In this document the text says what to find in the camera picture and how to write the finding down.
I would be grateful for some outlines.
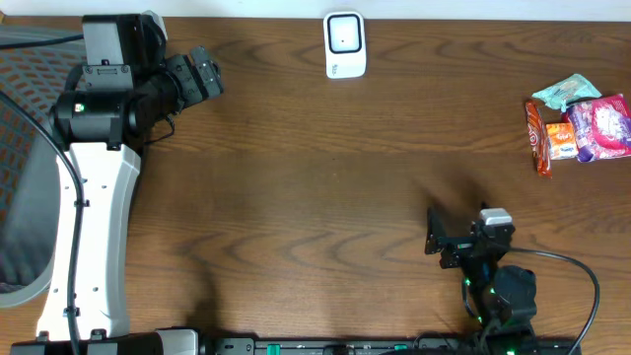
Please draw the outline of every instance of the wood grain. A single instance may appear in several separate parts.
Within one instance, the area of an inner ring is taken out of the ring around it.
[[[133,331],[476,329],[459,271],[423,254],[425,210],[441,206],[461,232],[484,200],[514,216],[515,246],[595,270],[602,300],[585,353],[628,353],[631,159],[553,162],[554,178],[538,177],[523,101],[573,73],[631,94],[631,25],[369,21],[366,76],[330,81],[320,21],[166,23],[171,53],[213,52],[226,93],[178,117],[175,137],[145,157],[127,247]],[[583,271],[535,256],[505,263],[537,274],[537,333],[578,334],[593,296]],[[1,348],[33,338],[42,305],[0,311]]]

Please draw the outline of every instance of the black cable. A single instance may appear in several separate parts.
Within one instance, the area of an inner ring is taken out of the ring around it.
[[[66,83],[63,86],[63,91],[75,91],[77,89],[77,85],[79,85],[81,77],[83,76],[84,65],[88,65],[88,63],[75,64],[75,66],[70,69],[66,77]]]
[[[478,315],[471,309],[471,305],[469,304],[469,293],[466,289],[468,285],[466,284],[466,277],[462,279],[462,302],[464,303],[464,308],[466,312],[469,314],[471,318],[476,319]]]
[[[79,235],[81,233],[81,222],[83,218],[83,207],[84,207],[84,197],[83,197],[83,185],[81,184],[81,179],[77,174],[77,171],[72,167],[72,163],[68,160],[68,157],[59,149],[57,144],[55,144],[54,140],[50,136],[48,132],[46,132],[45,128],[41,126],[28,112],[26,112],[23,108],[21,108],[18,104],[16,104],[11,98],[9,98],[5,93],[0,92],[0,101],[6,105],[8,108],[15,111],[19,116],[21,116],[26,122],[28,122],[36,131],[39,133],[43,139],[50,145],[52,150],[57,154],[59,159],[63,162],[63,165],[68,170],[70,174],[70,178],[75,185],[75,190],[77,194],[77,200],[75,201],[75,207],[77,212],[75,214],[75,227],[72,233],[72,247],[70,248],[70,264],[68,266],[68,305],[64,310],[68,318],[68,329],[70,330],[70,344],[72,347],[72,352],[74,355],[80,355],[79,350],[79,331],[77,326],[77,313],[75,307],[75,275],[77,274],[77,254],[79,251]]]
[[[73,41],[73,40],[79,40],[79,39],[83,39],[83,35],[71,35],[71,36],[66,36],[66,37],[62,37],[62,38],[47,39],[47,40],[37,40],[37,41],[30,41],[30,42],[7,43],[7,44],[0,44],[0,50],[3,50],[3,49],[30,48],[30,47],[34,47],[34,46],[54,45],[54,44],[61,44],[61,43],[65,43],[65,42],[69,42],[69,41]]]
[[[167,138],[169,138],[169,137],[171,137],[172,135],[175,134],[175,122],[174,122],[174,120],[170,116],[167,116],[167,118],[165,118],[165,120],[169,123],[169,126],[171,127],[171,132],[165,134],[164,136],[162,136],[160,138],[146,141],[145,145],[150,145],[150,144],[154,144],[156,142],[160,142],[161,140],[167,139]]]
[[[441,337],[445,343],[447,344],[447,347],[450,348],[450,350],[454,350],[454,348],[452,347],[452,345],[449,343],[449,341],[447,340],[447,338],[442,335],[441,333],[439,333],[438,331],[425,331],[422,332],[419,336],[416,337],[416,339],[414,339],[414,341],[412,342],[412,348],[418,349],[420,347],[419,342],[421,341],[422,338],[426,337],[427,334],[436,334],[439,337]]]
[[[579,347],[579,345],[581,344],[581,341],[583,341],[583,338],[585,338],[585,335],[590,330],[590,327],[592,326],[592,323],[594,322],[594,319],[596,318],[596,313],[598,312],[598,306],[600,305],[600,284],[598,284],[598,278],[596,277],[596,274],[587,265],[583,264],[582,262],[570,256],[565,256],[565,255],[561,255],[561,254],[549,252],[549,251],[533,250],[533,249],[527,249],[527,248],[506,248],[488,239],[487,239],[487,242],[493,245],[494,247],[505,249],[506,251],[531,253],[538,256],[545,256],[545,257],[550,257],[557,260],[567,261],[571,264],[579,266],[585,272],[587,272],[588,275],[590,275],[590,278],[592,279],[592,282],[594,283],[594,303],[592,304],[592,311],[590,312],[588,321],[585,322],[585,325],[583,326],[581,333],[579,333],[579,336],[576,338],[576,340],[574,340],[574,343],[572,343],[572,347],[570,347],[570,350],[566,354],[566,355],[571,355],[574,352],[574,350],[576,350],[576,348]]]

